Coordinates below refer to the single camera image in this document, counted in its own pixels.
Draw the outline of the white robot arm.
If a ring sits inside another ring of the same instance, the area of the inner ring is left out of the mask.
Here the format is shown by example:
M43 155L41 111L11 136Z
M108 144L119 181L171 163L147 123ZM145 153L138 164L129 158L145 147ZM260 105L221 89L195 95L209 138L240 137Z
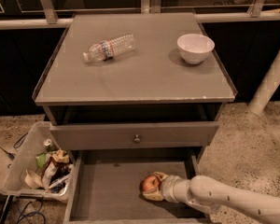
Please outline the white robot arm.
M261 224L280 224L280 117L269 100L280 85L280 50L248 103L225 105L215 140L191 179L154 172L140 184L151 201L185 203L206 214L222 205Z

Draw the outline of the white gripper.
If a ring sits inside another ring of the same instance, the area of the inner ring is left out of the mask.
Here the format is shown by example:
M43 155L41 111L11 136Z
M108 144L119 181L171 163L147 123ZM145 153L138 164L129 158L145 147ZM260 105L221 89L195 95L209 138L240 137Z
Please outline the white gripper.
M167 175L163 172L153 172L161 182L161 191L155 190L153 192L144 191L142 195L150 201L161 202L163 200L169 203L176 203L176 198L174 195L174 185L179 179L177 175Z

